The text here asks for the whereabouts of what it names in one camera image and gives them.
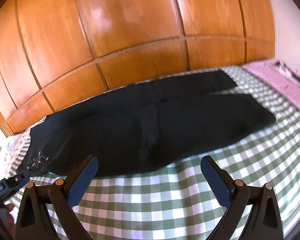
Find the left hand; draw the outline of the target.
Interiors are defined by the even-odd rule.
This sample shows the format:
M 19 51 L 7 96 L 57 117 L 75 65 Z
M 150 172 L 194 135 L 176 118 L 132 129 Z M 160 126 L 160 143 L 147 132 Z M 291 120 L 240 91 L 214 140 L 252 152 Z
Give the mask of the left hand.
M 7 210 L 7 220 L 10 224 L 14 224 L 14 218 L 11 215 L 11 212 L 13 211 L 13 209 L 15 208 L 15 205 L 13 203 L 9 203 L 5 205 L 5 208 Z

